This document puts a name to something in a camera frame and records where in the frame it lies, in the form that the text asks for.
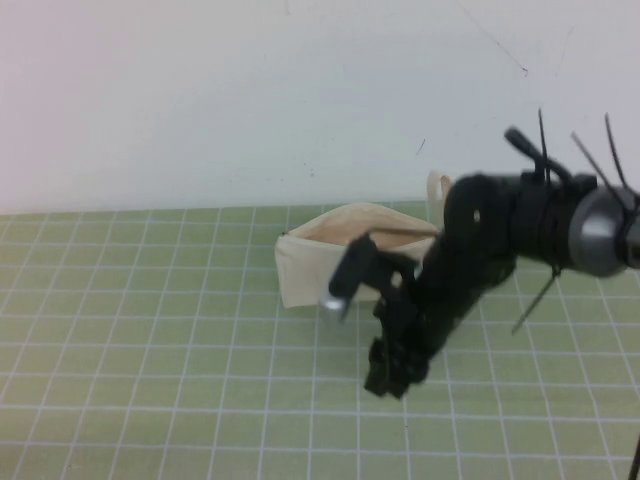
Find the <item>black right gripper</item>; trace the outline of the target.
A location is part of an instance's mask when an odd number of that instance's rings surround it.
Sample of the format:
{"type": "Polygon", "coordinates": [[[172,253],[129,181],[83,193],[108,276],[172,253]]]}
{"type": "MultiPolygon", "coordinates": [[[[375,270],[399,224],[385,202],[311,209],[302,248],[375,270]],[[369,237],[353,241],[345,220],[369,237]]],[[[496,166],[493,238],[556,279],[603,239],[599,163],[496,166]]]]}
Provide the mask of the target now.
{"type": "Polygon", "coordinates": [[[408,320],[397,314],[390,302],[374,309],[376,315],[389,319],[392,327],[401,328],[398,333],[390,333],[384,327],[382,336],[376,337],[369,349],[364,388],[377,397],[400,398],[411,386],[426,380],[431,359],[443,349],[459,323],[484,293],[503,284],[513,273],[515,255],[495,250],[484,241],[464,246],[441,233],[421,267],[420,274],[403,285],[412,308],[408,320]]]}

